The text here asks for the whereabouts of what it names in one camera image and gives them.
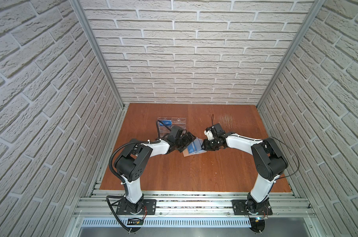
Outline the tan leather card holder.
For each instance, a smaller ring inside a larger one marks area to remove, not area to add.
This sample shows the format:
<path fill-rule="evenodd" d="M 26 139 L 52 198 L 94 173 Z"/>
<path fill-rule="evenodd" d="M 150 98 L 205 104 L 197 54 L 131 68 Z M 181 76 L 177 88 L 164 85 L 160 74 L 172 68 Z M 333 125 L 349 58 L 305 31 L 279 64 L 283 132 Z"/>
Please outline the tan leather card holder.
<path fill-rule="evenodd" d="M 184 157 L 199 155 L 205 153 L 206 151 L 202 148 L 203 140 L 196 138 L 192 143 L 190 143 L 187 148 L 183 151 Z"/>

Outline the clear plastic organizer box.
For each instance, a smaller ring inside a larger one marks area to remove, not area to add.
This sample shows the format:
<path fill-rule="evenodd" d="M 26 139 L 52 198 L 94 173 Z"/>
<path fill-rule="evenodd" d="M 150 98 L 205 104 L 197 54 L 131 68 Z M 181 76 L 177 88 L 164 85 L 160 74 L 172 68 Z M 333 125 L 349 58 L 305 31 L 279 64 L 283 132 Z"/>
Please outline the clear plastic organizer box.
<path fill-rule="evenodd" d="M 158 137 L 163 138 L 170 133 L 173 126 L 179 126 L 182 130 L 186 130 L 187 119 L 182 117 L 158 117 L 161 122 L 156 122 L 158 127 Z"/>

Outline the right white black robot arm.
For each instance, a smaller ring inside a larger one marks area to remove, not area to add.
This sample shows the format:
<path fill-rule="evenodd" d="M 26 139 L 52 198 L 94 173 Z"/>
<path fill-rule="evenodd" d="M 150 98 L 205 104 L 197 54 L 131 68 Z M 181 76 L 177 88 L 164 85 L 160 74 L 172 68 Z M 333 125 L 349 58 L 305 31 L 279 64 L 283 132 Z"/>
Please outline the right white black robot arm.
<path fill-rule="evenodd" d="M 203 141 L 202 149 L 206 151 L 233 148 L 253 156 L 258 176 L 248 194 L 246 207 L 252 214 L 258 212 L 265 206 L 273 185 L 288 167 L 288 161 L 274 139 L 254 139 L 237 133 L 217 134 L 209 130 L 204 134 L 207 138 Z"/>

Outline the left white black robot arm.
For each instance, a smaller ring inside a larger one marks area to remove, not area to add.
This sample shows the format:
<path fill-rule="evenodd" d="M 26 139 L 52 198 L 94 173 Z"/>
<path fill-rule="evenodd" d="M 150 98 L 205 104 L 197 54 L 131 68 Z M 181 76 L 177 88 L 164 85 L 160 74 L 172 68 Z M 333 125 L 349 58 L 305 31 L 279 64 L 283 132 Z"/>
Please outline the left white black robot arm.
<path fill-rule="evenodd" d="M 167 135 L 153 141 L 132 139 L 117 148 L 109 158 L 108 167 L 124 186 L 125 199 L 130 204 L 140 204 L 143 193 L 140 187 L 142 176 L 151 157 L 167 155 L 173 151 L 183 152 L 196 136 L 173 126 Z"/>

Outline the blue item in box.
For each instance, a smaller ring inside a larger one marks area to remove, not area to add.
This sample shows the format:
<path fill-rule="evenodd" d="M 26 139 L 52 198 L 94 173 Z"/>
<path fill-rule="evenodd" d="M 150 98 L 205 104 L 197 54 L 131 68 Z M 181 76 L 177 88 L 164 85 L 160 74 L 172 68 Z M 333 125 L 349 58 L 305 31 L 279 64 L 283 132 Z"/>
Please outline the blue item in box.
<path fill-rule="evenodd" d="M 172 126 L 172 121 L 171 121 L 171 120 L 162 120 L 162 122 L 163 122 L 166 126 Z"/>

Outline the perforated metal vent strip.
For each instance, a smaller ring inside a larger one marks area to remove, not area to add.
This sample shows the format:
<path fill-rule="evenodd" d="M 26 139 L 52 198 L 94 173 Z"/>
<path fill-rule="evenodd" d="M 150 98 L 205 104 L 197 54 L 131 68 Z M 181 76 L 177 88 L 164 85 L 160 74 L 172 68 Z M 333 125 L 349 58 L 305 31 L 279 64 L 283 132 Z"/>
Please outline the perforated metal vent strip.
<path fill-rule="evenodd" d="M 121 225 L 115 218 L 90 218 L 83 220 L 82 227 L 120 227 Z M 168 218 L 155 217 L 145 218 L 143 224 L 138 226 L 153 228 L 175 228 L 175 227 L 190 227 L 190 228 L 250 228 L 251 222 L 249 218 Z"/>

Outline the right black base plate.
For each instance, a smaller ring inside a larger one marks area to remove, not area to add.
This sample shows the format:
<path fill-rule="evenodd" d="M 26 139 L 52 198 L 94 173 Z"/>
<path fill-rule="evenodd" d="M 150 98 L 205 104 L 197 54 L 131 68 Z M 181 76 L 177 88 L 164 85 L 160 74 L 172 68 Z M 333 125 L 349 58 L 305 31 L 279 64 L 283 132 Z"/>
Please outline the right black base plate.
<path fill-rule="evenodd" d="M 273 215 L 268 199 L 257 203 L 253 199 L 234 199 L 231 202 L 234 215 Z"/>

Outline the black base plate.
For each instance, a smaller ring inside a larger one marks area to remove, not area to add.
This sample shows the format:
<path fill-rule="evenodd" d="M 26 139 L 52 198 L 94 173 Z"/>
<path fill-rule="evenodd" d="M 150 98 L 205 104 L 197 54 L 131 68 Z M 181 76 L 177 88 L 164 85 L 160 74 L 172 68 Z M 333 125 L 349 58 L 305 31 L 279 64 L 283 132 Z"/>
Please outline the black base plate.
<path fill-rule="evenodd" d="M 234 199 L 231 202 L 234 215 L 273 215 L 268 199 L 257 203 L 253 199 Z"/>
<path fill-rule="evenodd" d="M 156 211 L 156 199 L 142 199 L 137 203 L 131 203 L 126 198 L 122 198 L 117 205 L 117 215 L 154 215 Z"/>

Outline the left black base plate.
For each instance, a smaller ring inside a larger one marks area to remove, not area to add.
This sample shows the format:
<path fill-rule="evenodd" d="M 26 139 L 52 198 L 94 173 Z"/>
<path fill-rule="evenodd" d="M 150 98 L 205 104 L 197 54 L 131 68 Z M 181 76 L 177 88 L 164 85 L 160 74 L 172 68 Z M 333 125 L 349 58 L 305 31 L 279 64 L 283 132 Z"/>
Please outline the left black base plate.
<path fill-rule="evenodd" d="M 137 203 L 131 203 L 126 198 L 122 198 L 117 205 L 117 215 L 154 215 L 156 211 L 156 199 L 142 199 Z"/>

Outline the aluminium rail frame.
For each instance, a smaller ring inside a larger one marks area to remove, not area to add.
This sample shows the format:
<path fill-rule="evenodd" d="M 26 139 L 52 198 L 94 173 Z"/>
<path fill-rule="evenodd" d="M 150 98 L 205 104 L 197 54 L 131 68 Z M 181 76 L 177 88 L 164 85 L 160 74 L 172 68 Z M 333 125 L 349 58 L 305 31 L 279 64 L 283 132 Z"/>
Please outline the aluminium rail frame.
<path fill-rule="evenodd" d="M 86 227 L 83 220 L 90 218 L 115 218 L 117 222 L 127 223 L 131 215 L 117 215 L 116 209 L 121 190 L 101 190 L 95 188 L 89 197 L 82 197 L 75 206 L 70 225 L 65 232 L 67 237 L 77 237 Z M 145 191 L 144 199 L 156 199 L 154 215 L 139 215 L 139 218 L 249 218 L 250 228 L 242 228 L 251 232 L 258 229 L 258 235 L 273 236 L 290 228 L 305 231 L 310 237 L 323 237 L 324 232 L 316 217 L 315 209 L 306 198 L 298 198 L 292 193 L 271 193 L 269 203 L 273 215 L 234 215 L 232 200 L 246 199 L 247 194 L 241 192 L 195 192 L 195 191 Z M 163 227 L 138 227 L 138 233 Z M 220 228 L 230 231 L 235 228 Z"/>

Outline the left corner aluminium post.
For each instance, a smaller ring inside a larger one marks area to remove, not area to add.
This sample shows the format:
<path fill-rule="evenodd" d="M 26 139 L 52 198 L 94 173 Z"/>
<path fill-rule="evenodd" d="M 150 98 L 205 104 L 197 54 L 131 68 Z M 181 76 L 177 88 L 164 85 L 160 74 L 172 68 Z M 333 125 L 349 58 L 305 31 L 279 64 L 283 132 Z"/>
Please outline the left corner aluminium post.
<path fill-rule="evenodd" d="M 75 11 L 78 21 L 82 26 L 82 29 L 88 39 L 88 42 L 98 60 L 98 63 L 105 75 L 105 78 L 107 80 L 107 82 L 109 83 L 109 86 L 112 90 L 112 93 L 115 96 L 115 99 L 117 101 L 117 103 L 119 104 L 121 109 L 125 109 L 125 104 L 122 101 L 122 98 L 120 96 L 120 93 L 117 89 L 117 86 L 113 80 L 113 77 L 111 75 L 110 69 L 106 63 L 105 57 L 101 51 L 101 48 L 97 42 L 97 39 L 95 37 L 94 31 L 90 25 L 90 22 L 85 14 L 85 11 L 81 5 L 81 2 L 79 0 L 72 0 L 71 1 L 73 10 Z"/>

